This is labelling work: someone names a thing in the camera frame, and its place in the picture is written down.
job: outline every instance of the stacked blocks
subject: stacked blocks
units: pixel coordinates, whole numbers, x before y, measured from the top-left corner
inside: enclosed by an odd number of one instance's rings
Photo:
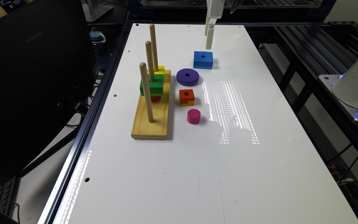
[[[165,72],[165,66],[158,66],[158,72],[154,72],[155,81],[149,82],[151,96],[163,96],[164,72]],[[140,81],[140,94],[144,96],[142,81]]]
[[[193,90],[179,90],[180,106],[194,106]]]
[[[212,69],[213,63],[212,52],[194,52],[193,68]]]

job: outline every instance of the green block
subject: green block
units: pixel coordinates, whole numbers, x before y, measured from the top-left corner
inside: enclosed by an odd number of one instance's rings
[[[150,86],[150,93],[153,96],[153,93],[159,93],[161,95],[156,95],[156,96],[162,96],[164,93],[164,75],[154,75],[154,82],[149,82],[149,86]],[[140,93],[143,96],[143,83],[142,81],[140,81]]]
[[[163,96],[163,93],[150,93],[150,96]]]

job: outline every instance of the wooden base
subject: wooden base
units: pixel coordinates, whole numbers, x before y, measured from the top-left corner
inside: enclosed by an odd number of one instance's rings
[[[164,95],[161,100],[152,103],[154,121],[147,119],[144,96],[139,96],[131,137],[134,139],[164,140],[167,138],[169,91],[171,85],[171,70],[164,74]]]

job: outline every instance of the pink cylinder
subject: pink cylinder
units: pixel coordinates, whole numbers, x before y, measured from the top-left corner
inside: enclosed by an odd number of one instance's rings
[[[190,124],[198,124],[200,121],[201,112],[196,109],[191,109],[187,112],[187,121]]]

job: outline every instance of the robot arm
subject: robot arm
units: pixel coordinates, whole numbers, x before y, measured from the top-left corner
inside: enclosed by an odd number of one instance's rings
[[[217,19],[222,18],[224,0],[206,0],[208,11],[205,21],[206,49],[211,50],[214,28]]]

